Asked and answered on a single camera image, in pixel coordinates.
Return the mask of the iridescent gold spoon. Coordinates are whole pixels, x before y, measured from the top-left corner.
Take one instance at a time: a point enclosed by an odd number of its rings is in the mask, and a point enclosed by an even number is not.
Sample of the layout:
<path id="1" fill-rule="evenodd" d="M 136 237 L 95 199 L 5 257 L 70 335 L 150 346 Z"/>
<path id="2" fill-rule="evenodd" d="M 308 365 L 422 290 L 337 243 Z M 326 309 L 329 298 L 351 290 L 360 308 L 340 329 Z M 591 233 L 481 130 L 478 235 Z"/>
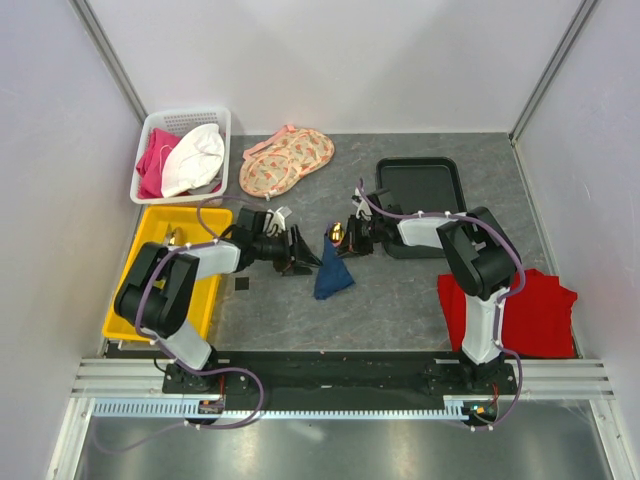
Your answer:
<path id="1" fill-rule="evenodd" d="M 326 236 L 334 247 L 338 247 L 345 236 L 345 230 L 341 222 L 334 222 L 329 225 Z"/>

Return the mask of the blue paper napkin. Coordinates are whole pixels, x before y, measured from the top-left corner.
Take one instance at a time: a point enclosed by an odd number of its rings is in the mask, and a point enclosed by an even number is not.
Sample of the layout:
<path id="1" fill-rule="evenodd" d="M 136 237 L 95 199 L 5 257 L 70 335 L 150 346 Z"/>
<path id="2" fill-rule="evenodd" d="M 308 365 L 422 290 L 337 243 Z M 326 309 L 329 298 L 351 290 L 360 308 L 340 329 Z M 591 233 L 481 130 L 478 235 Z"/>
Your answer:
<path id="1" fill-rule="evenodd" d="M 323 246 L 322 265 L 318 269 L 313 291 L 316 300 L 326 300 L 355 284 L 344 260 L 338 256 L 337 248 L 327 235 L 324 236 Z"/>

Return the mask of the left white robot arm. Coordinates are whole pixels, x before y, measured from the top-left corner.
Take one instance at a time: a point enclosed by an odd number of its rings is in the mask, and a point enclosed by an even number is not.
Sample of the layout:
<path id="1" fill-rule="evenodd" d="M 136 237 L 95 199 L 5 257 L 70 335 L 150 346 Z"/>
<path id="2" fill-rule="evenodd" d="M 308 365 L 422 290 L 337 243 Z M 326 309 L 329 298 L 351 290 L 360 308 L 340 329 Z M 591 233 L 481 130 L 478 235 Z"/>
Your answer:
<path id="1" fill-rule="evenodd" d="M 322 265 L 296 224 L 274 228 L 275 220 L 274 211 L 243 207 L 237 221 L 209 242 L 146 242 L 116 293 L 115 314 L 166 350 L 198 393 L 215 389 L 220 371 L 216 350 L 188 321 L 196 282 L 238 273 L 256 261 L 270 262 L 283 276 L 309 275 Z"/>

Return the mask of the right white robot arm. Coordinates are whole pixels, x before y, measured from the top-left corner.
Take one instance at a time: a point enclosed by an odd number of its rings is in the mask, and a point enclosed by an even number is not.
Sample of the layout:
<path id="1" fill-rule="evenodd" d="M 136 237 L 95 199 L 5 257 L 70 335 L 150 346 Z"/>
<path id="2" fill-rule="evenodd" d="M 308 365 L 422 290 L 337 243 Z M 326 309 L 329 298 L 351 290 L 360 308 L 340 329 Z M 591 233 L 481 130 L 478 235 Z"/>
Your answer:
<path id="1" fill-rule="evenodd" d="M 485 207 L 461 213 L 405 214 L 391 192 L 370 194 L 355 189 L 356 212 L 342 234 L 329 238 L 340 256 L 365 256 L 376 243 L 439 249 L 465 299 L 465 331 L 461 350 L 468 362 L 458 368 L 458 381 L 467 392 L 483 392 L 494 381 L 496 366 L 506 354 L 502 343 L 507 298 L 519 292 L 511 285 L 524 270 L 519 254 L 495 217 Z"/>

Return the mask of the small black square marker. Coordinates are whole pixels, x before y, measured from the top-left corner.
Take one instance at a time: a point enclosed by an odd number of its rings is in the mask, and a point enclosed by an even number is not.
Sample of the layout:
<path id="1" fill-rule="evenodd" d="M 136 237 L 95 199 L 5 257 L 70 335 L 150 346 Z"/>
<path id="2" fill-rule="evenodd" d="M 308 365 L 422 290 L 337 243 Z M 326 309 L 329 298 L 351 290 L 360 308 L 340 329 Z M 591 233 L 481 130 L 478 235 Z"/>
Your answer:
<path id="1" fill-rule="evenodd" d="M 236 277 L 234 279 L 234 287 L 236 291 L 246 291 L 250 288 L 250 278 L 247 276 Z"/>

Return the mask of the black plastic tray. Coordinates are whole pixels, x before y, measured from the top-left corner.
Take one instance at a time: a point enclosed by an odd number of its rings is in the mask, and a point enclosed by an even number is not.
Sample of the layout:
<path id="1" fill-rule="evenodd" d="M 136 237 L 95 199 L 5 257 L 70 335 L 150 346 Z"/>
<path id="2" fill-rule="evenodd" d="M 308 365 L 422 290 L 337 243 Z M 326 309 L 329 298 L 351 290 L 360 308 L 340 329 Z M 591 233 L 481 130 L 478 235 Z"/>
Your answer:
<path id="1" fill-rule="evenodd" d="M 382 159 L 376 187 L 388 189 L 404 214 L 467 210 L 457 166 L 446 157 Z"/>

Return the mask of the patterned peach oven mitt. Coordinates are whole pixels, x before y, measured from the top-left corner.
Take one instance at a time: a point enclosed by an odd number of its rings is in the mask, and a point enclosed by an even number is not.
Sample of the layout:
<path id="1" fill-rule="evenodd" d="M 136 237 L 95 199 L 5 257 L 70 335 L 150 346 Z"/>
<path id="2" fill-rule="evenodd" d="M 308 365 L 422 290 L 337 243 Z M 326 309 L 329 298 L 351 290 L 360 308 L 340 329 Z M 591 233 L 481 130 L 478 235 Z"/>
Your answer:
<path id="1" fill-rule="evenodd" d="M 334 154 L 335 145 L 325 134 L 287 124 L 243 152 L 239 184 L 252 197 L 275 198 L 323 168 Z"/>

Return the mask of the white cloth cap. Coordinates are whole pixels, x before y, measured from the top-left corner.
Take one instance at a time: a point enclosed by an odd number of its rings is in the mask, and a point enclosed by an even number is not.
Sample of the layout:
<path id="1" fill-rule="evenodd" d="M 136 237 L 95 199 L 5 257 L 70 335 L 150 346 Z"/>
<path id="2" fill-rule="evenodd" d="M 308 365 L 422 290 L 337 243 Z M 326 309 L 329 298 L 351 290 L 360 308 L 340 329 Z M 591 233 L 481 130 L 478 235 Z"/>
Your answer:
<path id="1" fill-rule="evenodd" d="M 218 184 L 217 176 L 223 167 L 225 152 L 225 142 L 217 124 L 203 124 L 190 130 L 164 163 L 162 197 L 213 191 Z"/>

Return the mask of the pink cloth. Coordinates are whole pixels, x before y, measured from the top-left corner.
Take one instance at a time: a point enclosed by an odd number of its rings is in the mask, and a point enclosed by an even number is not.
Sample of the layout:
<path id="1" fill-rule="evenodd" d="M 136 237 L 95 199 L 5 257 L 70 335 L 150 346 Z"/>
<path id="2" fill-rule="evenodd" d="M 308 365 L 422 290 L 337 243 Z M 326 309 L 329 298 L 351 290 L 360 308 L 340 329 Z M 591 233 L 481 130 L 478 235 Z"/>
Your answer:
<path id="1" fill-rule="evenodd" d="M 171 151 L 181 138 L 164 130 L 151 131 L 146 150 L 136 165 L 140 176 L 138 197 L 141 199 L 161 198 L 162 172 Z"/>

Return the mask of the white perforated basket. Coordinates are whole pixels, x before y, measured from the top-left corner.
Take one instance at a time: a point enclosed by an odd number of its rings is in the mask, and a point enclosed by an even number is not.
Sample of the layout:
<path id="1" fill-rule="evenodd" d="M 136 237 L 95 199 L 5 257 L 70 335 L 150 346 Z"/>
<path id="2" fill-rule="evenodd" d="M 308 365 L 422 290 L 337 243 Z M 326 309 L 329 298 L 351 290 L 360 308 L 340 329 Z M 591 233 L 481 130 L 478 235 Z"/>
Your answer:
<path id="1" fill-rule="evenodd" d="M 225 142 L 226 152 L 224 163 L 217 176 L 218 184 L 214 190 L 204 194 L 183 193 L 170 198 L 141 199 L 138 197 L 140 176 L 136 171 L 136 165 L 141 155 L 147 148 L 151 131 L 154 128 L 164 130 L 176 135 L 181 139 L 192 129 L 199 125 L 215 123 L 219 126 L 220 134 Z M 144 121 L 136 161 L 132 176 L 130 198 L 136 204 L 177 204 L 177 203 L 199 203 L 209 199 L 213 205 L 221 203 L 229 179 L 229 153 L 231 141 L 231 114 L 224 107 L 200 107 L 190 109 L 174 109 L 152 113 Z"/>

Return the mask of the red folded cloth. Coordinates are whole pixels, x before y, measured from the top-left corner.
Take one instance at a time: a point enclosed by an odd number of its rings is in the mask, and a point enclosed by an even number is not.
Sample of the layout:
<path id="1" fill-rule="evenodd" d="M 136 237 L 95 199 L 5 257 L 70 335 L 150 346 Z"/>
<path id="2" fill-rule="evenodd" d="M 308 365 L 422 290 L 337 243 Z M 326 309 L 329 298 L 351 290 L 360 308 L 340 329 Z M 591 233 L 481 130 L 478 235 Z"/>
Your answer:
<path id="1" fill-rule="evenodd" d="M 525 274 L 523 291 L 506 302 L 504 346 L 526 357 L 573 358 L 571 317 L 578 294 L 561 286 L 557 276 L 536 269 Z M 452 349 L 459 351 L 466 329 L 464 292 L 451 274 L 438 277 L 437 291 Z"/>

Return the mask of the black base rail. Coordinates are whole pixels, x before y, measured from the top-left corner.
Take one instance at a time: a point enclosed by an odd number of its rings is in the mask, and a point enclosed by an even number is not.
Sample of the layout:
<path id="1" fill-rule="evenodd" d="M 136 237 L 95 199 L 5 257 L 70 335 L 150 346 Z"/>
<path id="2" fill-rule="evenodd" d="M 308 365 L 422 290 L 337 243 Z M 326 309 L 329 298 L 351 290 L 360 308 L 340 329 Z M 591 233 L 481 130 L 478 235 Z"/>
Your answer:
<path id="1" fill-rule="evenodd" d="M 202 370 L 165 367 L 165 393 L 221 393 L 226 399 L 259 395 L 250 378 L 262 382 L 265 403 L 298 408 L 317 401 L 360 405 L 376 397 L 419 405 L 446 395 L 510 395 L 517 390 L 514 367 L 500 354 L 476 366 L 447 351 L 217 351 Z"/>

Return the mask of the green handled tool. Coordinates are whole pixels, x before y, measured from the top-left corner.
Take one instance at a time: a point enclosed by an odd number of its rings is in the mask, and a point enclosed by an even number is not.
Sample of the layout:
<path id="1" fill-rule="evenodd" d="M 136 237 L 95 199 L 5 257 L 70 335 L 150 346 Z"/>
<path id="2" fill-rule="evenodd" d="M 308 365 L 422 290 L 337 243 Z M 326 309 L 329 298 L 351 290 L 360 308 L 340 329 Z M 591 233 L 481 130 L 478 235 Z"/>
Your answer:
<path id="1" fill-rule="evenodd" d="M 178 247 L 185 244 L 185 233 L 181 227 L 168 227 L 163 244 L 169 247 Z"/>

